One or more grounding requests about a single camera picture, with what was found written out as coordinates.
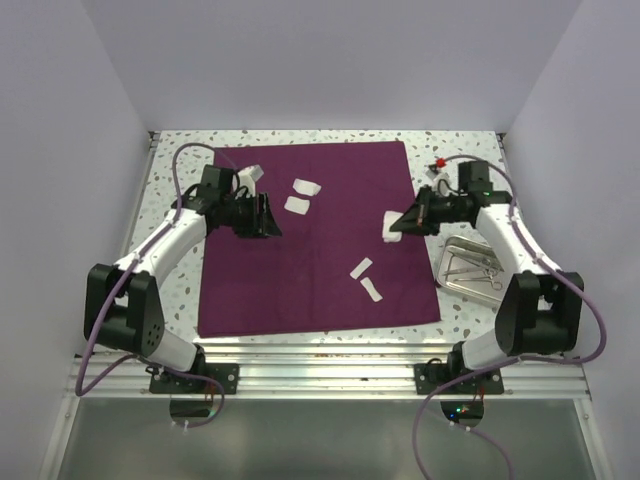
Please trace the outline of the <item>white gauze pad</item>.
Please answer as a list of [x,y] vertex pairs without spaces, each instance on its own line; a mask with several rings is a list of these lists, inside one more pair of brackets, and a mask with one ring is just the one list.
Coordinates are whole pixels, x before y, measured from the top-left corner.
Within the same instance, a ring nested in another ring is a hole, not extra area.
[[398,243],[402,239],[401,232],[393,232],[392,225],[402,217],[401,212],[386,211],[383,217],[382,239],[384,243]]
[[295,213],[297,215],[306,215],[309,208],[310,201],[308,199],[295,196],[289,196],[284,204],[284,209],[286,211]]
[[296,178],[293,182],[293,189],[300,195],[313,197],[321,191],[321,186],[312,181]]

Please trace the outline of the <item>white gauze roll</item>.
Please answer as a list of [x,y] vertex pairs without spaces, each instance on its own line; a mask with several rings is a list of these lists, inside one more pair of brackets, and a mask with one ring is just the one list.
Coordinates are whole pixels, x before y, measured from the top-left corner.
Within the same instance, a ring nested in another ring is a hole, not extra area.
[[363,258],[350,272],[352,279],[359,279],[361,275],[372,265],[372,260],[368,257]]
[[380,302],[383,299],[383,296],[380,294],[373,281],[369,277],[362,278],[360,280],[360,284],[373,302]]

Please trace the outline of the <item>stainless steel tray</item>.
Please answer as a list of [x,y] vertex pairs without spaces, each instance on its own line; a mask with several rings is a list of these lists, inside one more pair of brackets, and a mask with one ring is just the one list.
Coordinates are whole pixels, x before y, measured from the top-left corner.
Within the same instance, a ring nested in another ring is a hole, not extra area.
[[487,305],[499,305],[507,276],[493,250],[461,236],[451,236],[442,250],[437,285],[445,290]]

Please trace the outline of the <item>purple cloth mat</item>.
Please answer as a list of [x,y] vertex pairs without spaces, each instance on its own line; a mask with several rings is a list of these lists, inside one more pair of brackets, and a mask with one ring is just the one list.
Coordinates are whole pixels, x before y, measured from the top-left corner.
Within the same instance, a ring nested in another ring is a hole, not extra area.
[[[231,230],[205,242],[197,331],[203,338],[392,328],[437,322],[440,309],[426,243],[405,236],[384,243],[386,211],[414,200],[406,149],[399,141],[236,147],[225,156],[258,165],[281,237],[241,239]],[[293,189],[315,182],[313,197]],[[284,209],[308,199],[306,215]],[[365,257],[372,265],[349,274]],[[369,277],[383,299],[360,284]]]

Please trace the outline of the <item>steel surgical scissors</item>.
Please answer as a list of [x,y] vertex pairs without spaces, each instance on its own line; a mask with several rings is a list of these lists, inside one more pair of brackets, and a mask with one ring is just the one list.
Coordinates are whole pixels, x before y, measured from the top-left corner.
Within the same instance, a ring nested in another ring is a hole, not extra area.
[[467,267],[467,268],[457,268],[457,269],[448,269],[444,272],[445,277],[463,275],[477,273],[484,277],[495,277],[501,273],[501,270],[494,268],[483,268],[483,267]]

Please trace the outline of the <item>steel forceps with rings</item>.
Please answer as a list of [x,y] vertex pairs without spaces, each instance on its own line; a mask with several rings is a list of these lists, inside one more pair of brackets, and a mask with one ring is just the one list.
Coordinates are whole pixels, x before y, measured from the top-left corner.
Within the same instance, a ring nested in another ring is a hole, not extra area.
[[501,274],[504,272],[501,265],[495,260],[484,259],[481,261],[481,266],[484,272],[482,280],[488,282],[493,290],[501,290],[503,288]]

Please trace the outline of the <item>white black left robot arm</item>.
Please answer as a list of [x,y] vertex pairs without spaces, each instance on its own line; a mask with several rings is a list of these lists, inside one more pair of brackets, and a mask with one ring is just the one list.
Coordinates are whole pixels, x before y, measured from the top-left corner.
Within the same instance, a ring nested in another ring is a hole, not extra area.
[[137,248],[112,265],[97,264],[86,286],[84,335],[96,345],[167,367],[185,392],[201,390],[207,367],[195,344],[166,331],[160,288],[183,257],[214,230],[239,238],[281,234],[269,198],[256,190],[263,170],[204,167],[198,183],[181,192],[165,219]]

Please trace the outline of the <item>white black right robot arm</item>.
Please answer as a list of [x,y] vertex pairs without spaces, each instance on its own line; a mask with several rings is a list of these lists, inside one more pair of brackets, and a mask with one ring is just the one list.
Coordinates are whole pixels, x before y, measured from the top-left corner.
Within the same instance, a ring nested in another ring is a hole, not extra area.
[[468,223],[488,242],[505,279],[504,296],[487,333],[460,342],[447,356],[445,379],[451,389],[468,392],[482,369],[510,360],[564,364],[577,342],[584,283],[546,260],[520,225],[513,188],[496,190],[495,165],[473,155],[455,156],[458,186],[445,195],[438,184],[419,189],[413,204],[389,226],[403,235],[433,236],[443,224]]

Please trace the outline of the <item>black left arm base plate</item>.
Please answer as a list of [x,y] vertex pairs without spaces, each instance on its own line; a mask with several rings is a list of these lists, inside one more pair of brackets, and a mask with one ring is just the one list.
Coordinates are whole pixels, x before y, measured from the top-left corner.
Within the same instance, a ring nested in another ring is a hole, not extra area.
[[205,363],[190,372],[171,373],[155,366],[147,366],[151,375],[149,391],[164,395],[198,395],[224,392],[237,393],[240,366],[237,363]]

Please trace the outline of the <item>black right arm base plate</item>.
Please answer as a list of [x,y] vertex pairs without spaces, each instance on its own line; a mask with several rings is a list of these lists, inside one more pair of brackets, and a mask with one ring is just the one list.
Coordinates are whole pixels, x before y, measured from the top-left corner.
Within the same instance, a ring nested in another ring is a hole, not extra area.
[[434,359],[428,363],[416,363],[413,366],[413,374],[418,395],[436,393],[473,396],[501,395],[505,392],[500,370],[477,373],[463,369],[455,376],[446,364]]

